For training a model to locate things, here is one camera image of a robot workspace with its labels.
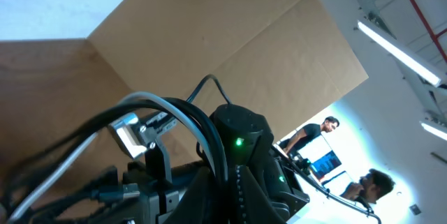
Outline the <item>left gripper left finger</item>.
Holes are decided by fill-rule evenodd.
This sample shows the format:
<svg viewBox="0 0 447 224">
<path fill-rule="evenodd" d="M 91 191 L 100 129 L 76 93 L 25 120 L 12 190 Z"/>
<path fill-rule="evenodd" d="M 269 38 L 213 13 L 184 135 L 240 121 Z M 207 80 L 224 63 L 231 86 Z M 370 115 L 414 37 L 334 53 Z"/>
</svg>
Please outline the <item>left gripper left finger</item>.
<svg viewBox="0 0 447 224">
<path fill-rule="evenodd" d="M 214 174 L 207 167 L 201 167 L 163 224 L 222 224 L 223 191 Z"/>
</svg>

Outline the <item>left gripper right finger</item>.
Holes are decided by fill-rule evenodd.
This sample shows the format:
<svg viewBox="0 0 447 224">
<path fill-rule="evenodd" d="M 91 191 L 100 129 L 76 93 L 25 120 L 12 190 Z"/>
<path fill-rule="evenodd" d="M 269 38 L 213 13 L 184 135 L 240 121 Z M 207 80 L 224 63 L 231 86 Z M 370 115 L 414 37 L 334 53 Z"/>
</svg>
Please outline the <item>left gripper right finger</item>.
<svg viewBox="0 0 447 224">
<path fill-rule="evenodd" d="M 232 171 L 232 223 L 285 223 L 245 165 Z"/>
</svg>

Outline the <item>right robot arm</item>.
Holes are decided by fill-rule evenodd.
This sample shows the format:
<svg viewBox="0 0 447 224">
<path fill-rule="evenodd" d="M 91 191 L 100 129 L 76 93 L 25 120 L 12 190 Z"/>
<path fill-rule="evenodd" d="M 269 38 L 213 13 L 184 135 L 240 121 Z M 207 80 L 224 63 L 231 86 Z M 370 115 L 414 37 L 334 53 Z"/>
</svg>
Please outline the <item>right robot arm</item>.
<svg viewBox="0 0 447 224">
<path fill-rule="evenodd" d="M 273 147 L 264 116 L 234 104 L 206 116 L 184 100 L 168 102 L 198 124 L 217 177 L 195 164 L 180 172 L 192 181 L 178 204 L 154 207 L 152 196 L 142 194 L 116 223 L 286 223 L 309 203 L 293 175 L 298 167 Z"/>
</svg>

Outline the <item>computer monitor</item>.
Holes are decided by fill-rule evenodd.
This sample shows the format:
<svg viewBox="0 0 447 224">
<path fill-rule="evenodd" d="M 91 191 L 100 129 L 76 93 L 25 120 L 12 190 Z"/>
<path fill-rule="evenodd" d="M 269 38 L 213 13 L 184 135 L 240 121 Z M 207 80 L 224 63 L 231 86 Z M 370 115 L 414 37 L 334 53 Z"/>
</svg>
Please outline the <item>computer monitor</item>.
<svg viewBox="0 0 447 224">
<path fill-rule="evenodd" d="M 342 164 L 334 151 L 330 151 L 317 161 L 311 164 L 311 170 L 318 180 L 322 180 L 325 175 L 332 172 L 335 168 Z"/>
</svg>

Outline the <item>standing man black shirt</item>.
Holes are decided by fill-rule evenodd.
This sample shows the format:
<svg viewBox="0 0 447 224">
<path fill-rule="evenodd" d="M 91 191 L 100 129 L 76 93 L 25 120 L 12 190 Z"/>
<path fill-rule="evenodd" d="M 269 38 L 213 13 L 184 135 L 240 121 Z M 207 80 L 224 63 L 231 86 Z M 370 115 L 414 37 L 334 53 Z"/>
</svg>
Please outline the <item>standing man black shirt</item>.
<svg viewBox="0 0 447 224">
<path fill-rule="evenodd" d="M 283 152 L 287 155 L 295 155 L 299 150 L 319 137 L 322 132 L 330 133 L 336 130 L 340 122 L 335 117 L 326 117 L 322 124 L 307 124 L 297 130 L 290 138 L 279 143 Z"/>
</svg>

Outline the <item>seated man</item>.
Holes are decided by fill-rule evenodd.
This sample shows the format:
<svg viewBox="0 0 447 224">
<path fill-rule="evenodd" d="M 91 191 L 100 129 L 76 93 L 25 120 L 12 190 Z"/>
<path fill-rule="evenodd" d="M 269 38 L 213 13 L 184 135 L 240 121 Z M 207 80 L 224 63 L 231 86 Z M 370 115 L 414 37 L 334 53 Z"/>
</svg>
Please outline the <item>seated man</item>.
<svg viewBox="0 0 447 224">
<path fill-rule="evenodd" d="M 393 179 L 384 172 L 370 169 L 358 182 L 351 182 L 340 195 L 345 200 L 376 204 L 395 187 Z"/>
</svg>

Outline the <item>cardboard panel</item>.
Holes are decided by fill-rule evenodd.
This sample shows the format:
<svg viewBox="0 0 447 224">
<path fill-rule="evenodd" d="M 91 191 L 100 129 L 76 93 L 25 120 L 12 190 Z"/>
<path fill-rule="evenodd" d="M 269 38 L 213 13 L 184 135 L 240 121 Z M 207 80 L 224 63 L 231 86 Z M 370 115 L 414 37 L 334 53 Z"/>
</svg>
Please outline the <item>cardboard panel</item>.
<svg viewBox="0 0 447 224">
<path fill-rule="evenodd" d="M 89 41 L 136 91 L 215 75 L 281 139 L 367 79 L 320 0 L 123 0 Z"/>
</svg>

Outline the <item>ceiling light strip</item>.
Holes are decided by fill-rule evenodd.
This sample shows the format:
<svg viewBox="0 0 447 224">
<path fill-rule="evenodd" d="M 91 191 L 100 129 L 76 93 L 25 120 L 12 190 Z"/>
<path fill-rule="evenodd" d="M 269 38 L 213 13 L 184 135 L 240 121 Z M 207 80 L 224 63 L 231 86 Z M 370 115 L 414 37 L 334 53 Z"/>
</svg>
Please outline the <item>ceiling light strip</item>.
<svg viewBox="0 0 447 224">
<path fill-rule="evenodd" d="M 433 86 L 439 87 L 446 82 L 445 73 L 435 68 L 377 25 L 364 18 L 359 18 L 357 26 L 365 35 Z"/>
</svg>

